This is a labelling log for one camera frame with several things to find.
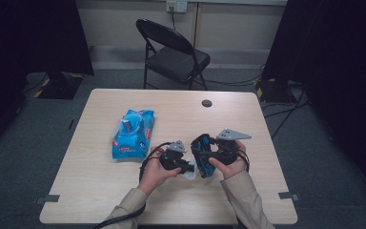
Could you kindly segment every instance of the chair backrest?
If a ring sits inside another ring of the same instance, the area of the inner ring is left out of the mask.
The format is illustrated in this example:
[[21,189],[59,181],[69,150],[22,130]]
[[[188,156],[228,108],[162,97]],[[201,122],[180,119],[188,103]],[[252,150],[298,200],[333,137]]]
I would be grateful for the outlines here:
[[186,54],[194,53],[192,44],[177,31],[147,19],[138,19],[136,21],[136,27],[147,43],[151,44],[148,40],[151,39],[161,45]]

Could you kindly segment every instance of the beige sleeve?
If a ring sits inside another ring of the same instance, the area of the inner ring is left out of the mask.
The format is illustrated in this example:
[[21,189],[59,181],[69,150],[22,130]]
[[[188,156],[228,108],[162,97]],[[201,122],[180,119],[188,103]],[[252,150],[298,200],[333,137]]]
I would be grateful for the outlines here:
[[[142,208],[147,201],[147,195],[139,189],[132,188],[128,194],[121,200],[118,206],[115,206],[111,214],[106,219],[125,216]],[[138,227],[138,218],[120,221],[103,228],[106,229],[132,229]]]
[[274,228],[263,212],[261,197],[248,172],[221,181],[236,216],[248,229]]

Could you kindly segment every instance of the wooden table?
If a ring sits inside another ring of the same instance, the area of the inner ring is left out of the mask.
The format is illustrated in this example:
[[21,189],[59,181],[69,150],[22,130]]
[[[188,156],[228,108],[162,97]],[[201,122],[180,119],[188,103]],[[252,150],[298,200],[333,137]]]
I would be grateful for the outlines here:
[[[203,107],[204,99],[212,107]],[[112,129],[127,112],[154,110],[151,145],[181,140],[193,157],[191,142],[201,134],[216,137],[224,128],[252,135],[241,140],[251,161],[250,174],[272,223],[296,223],[297,215],[257,98],[252,93],[96,89],[86,104],[51,187],[57,202],[46,202],[43,223],[98,223],[138,184],[141,161],[112,159]],[[168,179],[147,201],[140,224],[236,224],[234,210],[213,177]]]

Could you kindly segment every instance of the power outlet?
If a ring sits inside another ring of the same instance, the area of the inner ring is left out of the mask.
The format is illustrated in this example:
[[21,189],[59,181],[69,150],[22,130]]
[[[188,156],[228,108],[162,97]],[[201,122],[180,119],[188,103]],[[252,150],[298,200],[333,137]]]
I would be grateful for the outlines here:
[[166,11],[187,12],[187,1],[166,1]]
[[173,9],[173,12],[177,12],[176,1],[166,1],[166,11],[171,11],[171,9]]

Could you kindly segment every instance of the person's arm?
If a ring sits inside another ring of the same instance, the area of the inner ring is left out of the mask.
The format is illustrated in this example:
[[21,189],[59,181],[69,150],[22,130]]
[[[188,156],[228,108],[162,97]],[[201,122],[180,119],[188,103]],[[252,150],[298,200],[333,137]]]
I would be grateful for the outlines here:
[[[246,148],[240,141],[237,140],[236,145],[240,154],[246,154]],[[230,165],[225,165],[215,158],[210,158],[209,161],[224,176],[221,184],[237,218],[248,229],[274,228],[263,212],[261,197],[246,171],[245,161],[241,157]]]
[[261,197],[248,172],[242,171],[221,181],[236,216],[248,229],[274,228],[263,212]]
[[[106,218],[113,219],[116,217],[126,216],[141,209],[150,194],[163,184],[169,177],[176,177],[180,173],[180,168],[173,170],[165,170],[159,162],[159,157],[164,153],[162,148],[158,149],[145,166],[144,174],[136,188],[132,188],[128,194],[121,200],[118,206],[112,210]],[[124,220],[103,228],[106,229],[133,229],[138,226],[138,218]]]

